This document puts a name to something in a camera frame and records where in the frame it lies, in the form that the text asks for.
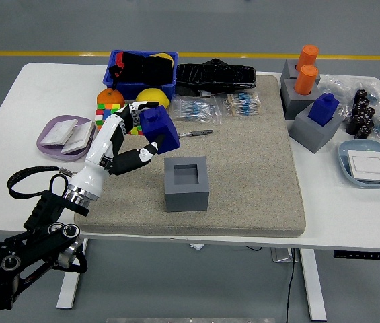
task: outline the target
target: yellow lemon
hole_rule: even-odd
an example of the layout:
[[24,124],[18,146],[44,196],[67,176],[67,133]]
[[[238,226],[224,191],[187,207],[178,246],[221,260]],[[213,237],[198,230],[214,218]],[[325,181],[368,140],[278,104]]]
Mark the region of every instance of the yellow lemon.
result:
[[160,106],[167,108],[170,104],[170,100],[167,98],[166,94],[160,89],[144,89],[136,97],[136,102],[139,101],[156,101]]

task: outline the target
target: purple plate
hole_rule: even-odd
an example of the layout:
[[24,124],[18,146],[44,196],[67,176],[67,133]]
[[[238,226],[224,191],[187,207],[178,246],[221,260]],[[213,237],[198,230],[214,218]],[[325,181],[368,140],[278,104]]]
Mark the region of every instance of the purple plate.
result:
[[48,124],[44,127],[42,132],[40,133],[39,137],[37,138],[37,148],[44,153],[45,155],[54,158],[54,159],[59,159],[59,160],[65,160],[66,162],[73,162],[75,160],[78,160],[79,158],[83,157],[86,155],[88,152],[89,148],[91,147],[91,143],[93,141],[94,133],[96,131],[96,127],[93,128],[93,131],[91,132],[91,135],[89,136],[88,139],[88,144],[87,147],[74,151],[72,153],[61,153],[61,149],[63,148],[63,145],[51,145],[51,146],[42,146],[40,142],[45,138],[45,136],[48,134],[48,132],[53,128],[53,126],[61,121],[67,121],[67,120],[72,120],[76,119],[77,124],[75,127],[78,127],[84,123],[87,122],[92,122],[92,120],[87,119],[87,118],[82,118],[81,116],[58,116],[56,118],[53,118],[51,121],[48,122]]

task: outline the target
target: gray floor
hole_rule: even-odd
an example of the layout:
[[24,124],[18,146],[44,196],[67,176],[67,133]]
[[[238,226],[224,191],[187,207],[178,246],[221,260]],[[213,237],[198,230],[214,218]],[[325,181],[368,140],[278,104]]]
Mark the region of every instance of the gray floor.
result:
[[[0,50],[380,55],[380,1],[4,1]],[[207,59],[180,59],[200,63]],[[282,59],[225,59],[281,71]],[[105,57],[0,57],[0,105],[30,62],[105,65]],[[318,60],[321,73],[380,79],[380,61]],[[329,322],[380,322],[380,262],[316,252]],[[62,273],[42,277],[0,322],[105,322],[108,317],[271,317],[285,321],[290,264],[270,251],[92,241],[75,308],[54,308]],[[301,266],[290,322],[309,322]]]

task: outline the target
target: blue plastic basket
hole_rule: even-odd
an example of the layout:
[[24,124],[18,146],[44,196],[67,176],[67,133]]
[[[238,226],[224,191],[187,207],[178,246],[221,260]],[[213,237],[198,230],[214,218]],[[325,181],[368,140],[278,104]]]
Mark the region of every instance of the blue plastic basket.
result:
[[[159,54],[161,52],[135,52],[135,51],[130,51],[130,50],[113,50],[110,53],[109,57],[109,63],[108,63],[108,68],[115,65],[115,60],[116,60],[116,54],[119,52],[130,52],[132,54],[136,55],[141,55],[144,57],[148,57],[149,55],[152,54]],[[167,52],[172,58],[174,59],[174,74],[173,74],[173,81],[172,84],[166,84],[166,85],[161,85],[161,86],[152,86],[152,85],[147,85],[144,83],[122,83],[118,82],[118,86],[116,89],[121,92],[121,94],[124,96],[125,100],[134,100],[137,95],[143,91],[144,89],[149,89],[149,88],[157,88],[163,91],[166,96],[169,98],[169,100],[172,98],[172,96],[175,93],[175,85],[176,85],[176,67],[178,66],[178,54],[176,52]],[[110,77],[109,70],[106,69],[106,72],[104,74],[103,78],[103,84],[106,85],[107,87],[112,87],[112,78]]]

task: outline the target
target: gray block holder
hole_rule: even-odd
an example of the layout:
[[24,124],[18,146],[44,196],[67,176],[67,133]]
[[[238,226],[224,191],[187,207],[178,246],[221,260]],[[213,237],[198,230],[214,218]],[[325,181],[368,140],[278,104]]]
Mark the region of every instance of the gray block holder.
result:
[[311,93],[302,96],[295,91],[296,79],[284,79],[281,86],[281,98],[284,106],[285,120],[294,120],[296,115],[302,112],[308,105],[318,99],[322,93],[318,90],[314,83]]
[[206,211],[209,200],[206,157],[165,158],[164,193],[167,212]]
[[[299,72],[296,70],[296,65],[298,61],[299,61],[298,59],[285,60],[284,68],[282,69],[282,73],[281,73],[281,85],[282,85],[283,79],[296,79],[299,76]],[[318,74],[317,78],[315,79],[315,84],[318,85],[320,79],[321,77]]]
[[342,117],[335,112],[333,118],[322,127],[308,117],[312,106],[313,104],[309,105],[296,116],[289,135],[302,146],[316,153],[334,136],[342,122]]

